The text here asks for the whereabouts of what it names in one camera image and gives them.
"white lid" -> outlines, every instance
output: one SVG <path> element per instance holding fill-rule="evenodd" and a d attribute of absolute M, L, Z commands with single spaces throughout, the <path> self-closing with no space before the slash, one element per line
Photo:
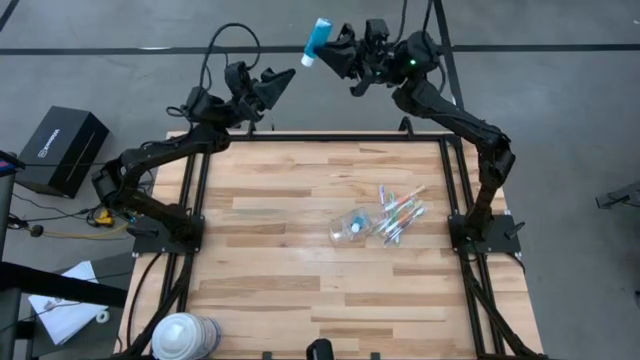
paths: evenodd
<path fill-rule="evenodd" d="M 159 360 L 189 360 L 202 342 L 202 330 L 190 314 L 178 313 L 162 319 L 153 331 L 153 356 Z"/>
<path fill-rule="evenodd" d="M 304 54 L 302 55 L 302 60 L 300 60 L 300 62 L 306 67 L 311 67 L 311 65 L 313 65 L 313 60 L 315 59 L 307 54 Z"/>

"wooden table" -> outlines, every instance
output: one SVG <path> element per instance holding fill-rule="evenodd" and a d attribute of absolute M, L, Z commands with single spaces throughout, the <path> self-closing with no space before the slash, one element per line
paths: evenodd
<path fill-rule="evenodd" d="M 477 154 L 469 144 L 464 149 L 477 189 Z M 178 202 L 185 163 L 159 169 L 154 197 Z M 455 161 L 452 167 L 461 199 Z M 234 142 L 212 157 L 208 175 L 207 230 L 187 310 L 220 323 L 216 358 L 260 358 L 263 351 L 304 358 L 319 337 L 330 339 L 342 359 L 369 358 L 371 352 L 383 358 L 475 357 L 446 224 L 450 209 L 437 142 Z M 425 185 L 419 197 L 428 213 L 402 234 L 400 248 L 384 248 L 373 238 L 334 247 L 328 222 L 377 203 L 380 184 L 396 194 Z M 493 208 L 506 208 L 501 191 Z M 125 314 L 151 258 L 136 261 Z M 166 258 L 143 284 L 134 338 L 157 309 Z M 504 255 L 490 256 L 489 267 L 502 315 L 526 345 L 541 352 L 522 269 Z M 483 310 L 481 316 L 491 351 Z"/>

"small white object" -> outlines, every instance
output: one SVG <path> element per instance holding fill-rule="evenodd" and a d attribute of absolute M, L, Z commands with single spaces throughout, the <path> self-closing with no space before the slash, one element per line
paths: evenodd
<path fill-rule="evenodd" d="M 203 359 L 218 347 L 221 335 L 220 326 L 211 318 L 169 315 L 153 331 L 153 356 L 158 360 Z"/>
<path fill-rule="evenodd" d="M 313 65 L 313 60 L 315 59 L 309 55 L 304 54 L 302 55 L 302 59 L 300 60 L 300 62 L 306 67 L 311 67 L 311 65 Z"/>
<path fill-rule="evenodd" d="M 79 263 L 62 276 L 81 280 L 91 279 L 87 281 L 98 283 L 90 261 Z M 41 295 L 29 296 L 29 302 L 33 306 L 33 310 L 39 314 L 38 317 L 51 336 L 51 341 L 56 345 L 64 344 L 91 320 L 95 319 L 100 311 L 107 308 L 104 305 L 78 304 L 76 301 Z"/>
<path fill-rule="evenodd" d="M 109 312 L 107 310 L 103 310 L 103 311 L 100 311 L 98 315 L 96 315 L 96 322 L 98 324 L 104 324 L 107 321 L 109 321 L 110 318 L 111 318 L 111 315 L 109 315 Z"/>

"concrete floor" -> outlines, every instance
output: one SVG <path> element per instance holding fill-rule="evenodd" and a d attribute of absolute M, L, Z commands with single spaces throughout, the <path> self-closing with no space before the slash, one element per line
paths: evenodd
<path fill-rule="evenodd" d="M 1 0 L 5 6 L 8 0 Z M 406 33 L 418 30 L 426 1 L 410 0 Z M 454 44 L 585 44 L 638 42 L 634 0 L 447 0 Z M 304 43 L 318 16 L 353 23 L 384 17 L 392 37 L 400 1 L 384 0 L 22 0 L 0 33 L 0 48 L 205 46 L 221 24 L 244 22 L 263 45 Z M 439 39 L 435 17 L 429 27 Z M 230 31 L 221 45 L 252 45 Z M 251 56 L 231 58 L 251 60 Z M 264 55 L 259 70 L 298 74 L 259 128 L 278 130 L 395 129 L 402 113 L 390 91 L 348 93 L 326 66 L 302 69 L 300 55 Z M 640 353 L 640 211 L 604 211 L 594 196 L 640 180 L 640 53 L 456 54 L 465 105 L 500 126 L 518 160 L 505 188 L 509 206 L 527 226 L 523 253 L 546 353 L 566 359 L 636 359 Z M 197 82 L 201 56 L 4 56 L 0 58 L 0 144 L 19 152 L 51 105 L 94 112 L 112 131 L 99 158 L 185 124 L 164 114 Z M 210 66 L 214 79 L 221 57 Z M 213 93 L 228 94 L 217 77 Z M 417 129 L 438 127 L 414 120 Z M 73 211 L 97 202 L 86 181 L 75 200 L 17 193 Z M 48 212 L 16 200 L 12 211 Z M 49 230 L 91 231 L 84 223 L 47 223 Z M 11 232 L 5 260 L 54 270 L 85 259 L 130 251 L 131 241 L 34 239 Z M 49 359 L 105 356 L 113 339 Z"/>

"black case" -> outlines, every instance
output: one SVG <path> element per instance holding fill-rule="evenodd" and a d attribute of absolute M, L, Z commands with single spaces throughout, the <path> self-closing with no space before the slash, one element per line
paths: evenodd
<path fill-rule="evenodd" d="M 74 198 L 91 169 L 86 164 L 93 163 L 108 134 L 89 111 L 52 106 L 20 153 L 27 166 L 16 183 L 39 194 Z"/>

